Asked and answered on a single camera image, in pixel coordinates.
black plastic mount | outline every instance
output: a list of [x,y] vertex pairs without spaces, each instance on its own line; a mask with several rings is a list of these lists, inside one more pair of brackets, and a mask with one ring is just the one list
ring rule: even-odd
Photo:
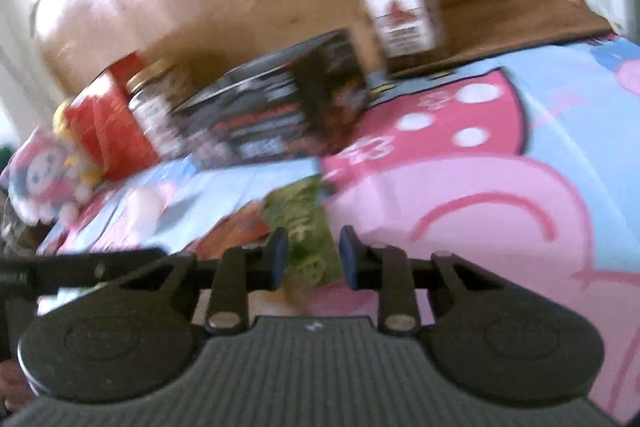
[[[409,259],[395,247],[364,245],[351,227],[342,229],[339,250],[348,285],[379,293],[378,329],[415,339],[466,392],[511,407],[589,392],[604,346],[580,315],[450,253]],[[98,275],[112,280],[35,319],[18,349],[40,393],[111,403],[173,380],[207,337],[246,331],[248,293],[276,289],[286,256],[279,229],[264,247],[231,248],[218,261],[159,251],[2,261],[0,296],[33,299],[94,285]],[[197,330],[190,318],[203,289],[211,295],[206,325]],[[416,289],[428,290],[435,324],[422,325]]]
[[264,247],[231,248],[218,261],[178,254],[142,266],[35,319],[20,339],[20,364],[39,394],[79,403],[143,396],[192,360],[199,290],[211,289],[208,333],[245,330],[247,294],[280,285],[287,243],[277,229]]
[[[587,396],[600,371],[604,344],[587,320],[454,254],[410,260],[395,247],[363,245],[344,227],[340,259],[352,289],[378,291],[378,328],[418,335],[469,393],[515,407],[554,405]],[[434,325],[420,327],[416,289],[428,290]]]

metal screw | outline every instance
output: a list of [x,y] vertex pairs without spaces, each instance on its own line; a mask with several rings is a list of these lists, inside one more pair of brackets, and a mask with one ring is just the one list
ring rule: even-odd
[[230,330],[240,324],[240,315],[234,312],[218,312],[209,317],[207,324],[217,330]]
[[107,267],[104,265],[104,263],[98,263],[94,271],[95,278],[98,281],[102,281],[102,278],[104,277],[104,274],[106,272],[107,272]]
[[415,319],[411,315],[389,315],[385,326],[393,331],[411,331],[415,328]]

jar label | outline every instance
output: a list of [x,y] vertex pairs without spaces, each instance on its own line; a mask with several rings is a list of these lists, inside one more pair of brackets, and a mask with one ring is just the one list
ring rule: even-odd
[[155,96],[133,111],[146,139],[164,159],[177,158],[184,150],[184,140],[171,121],[170,110],[163,98]]
[[424,0],[365,0],[387,57],[411,55],[436,47]]

bed sheet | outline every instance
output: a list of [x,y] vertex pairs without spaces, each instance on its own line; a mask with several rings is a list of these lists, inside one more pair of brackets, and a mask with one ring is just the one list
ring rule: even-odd
[[[240,204],[321,168],[336,237],[349,223],[412,257],[452,251],[585,315],[606,344],[591,397],[628,420],[640,409],[640,47],[617,37],[542,46],[372,87],[353,144],[320,165],[159,166],[97,198],[62,251],[136,241],[177,251]],[[168,206],[157,233],[123,242],[115,224],[127,209],[114,194],[136,184],[163,187]],[[334,285],[305,312],[375,316],[376,297]]]

red package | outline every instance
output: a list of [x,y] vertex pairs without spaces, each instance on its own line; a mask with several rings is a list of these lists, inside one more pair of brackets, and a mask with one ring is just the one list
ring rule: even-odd
[[269,225],[262,217],[261,205],[251,201],[220,219],[207,235],[191,241],[184,251],[195,253],[200,261],[220,259],[227,248],[256,243],[269,232]]
[[76,141],[102,166],[105,180],[123,180],[161,161],[133,118],[122,87],[144,67],[136,54],[121,58],[83,89],[63,113]]

